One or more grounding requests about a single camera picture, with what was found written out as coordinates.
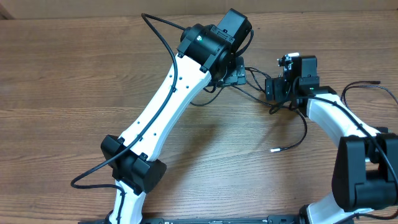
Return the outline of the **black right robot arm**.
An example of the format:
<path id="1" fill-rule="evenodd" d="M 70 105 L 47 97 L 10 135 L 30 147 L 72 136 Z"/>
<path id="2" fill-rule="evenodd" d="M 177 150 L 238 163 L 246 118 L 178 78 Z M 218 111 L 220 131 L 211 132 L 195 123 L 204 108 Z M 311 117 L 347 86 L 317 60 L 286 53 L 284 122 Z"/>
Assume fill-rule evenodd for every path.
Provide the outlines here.
<path id="1" fill-rule="evenodd" d="M 362 122 L 330 86 L 322 86 L 317 58 L 291 53 L 278 60 L 283 74 L 265 81 L 270 113 L 298 111 L 317 123 L 338 148 L 331 193 L 296 215 L 268 216 L 268 223 L 354 223 L 361 217 L 393 220 L 374 211 L 397 205 L 397 135 Z"/>

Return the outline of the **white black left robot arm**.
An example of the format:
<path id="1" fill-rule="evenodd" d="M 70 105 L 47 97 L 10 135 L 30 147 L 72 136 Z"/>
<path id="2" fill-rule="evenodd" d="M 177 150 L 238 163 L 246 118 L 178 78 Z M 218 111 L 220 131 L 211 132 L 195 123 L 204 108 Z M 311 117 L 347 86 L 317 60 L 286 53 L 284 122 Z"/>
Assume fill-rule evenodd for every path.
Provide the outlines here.
<path id="1" fill-rule="evenodd" d="M 207 86 L 232 85 L 244 69 L 242 43 L 254 32 L 248 18 L 230 9 L 218 25 L 183 30 L 167 77 L 141 115 L 120 136 L 107 135 L 101 150 L 115 179 L 114 209 L 105 223 L 140 223 L 146 195 L 167 166 L 158 157 L 186 107 Z"/>

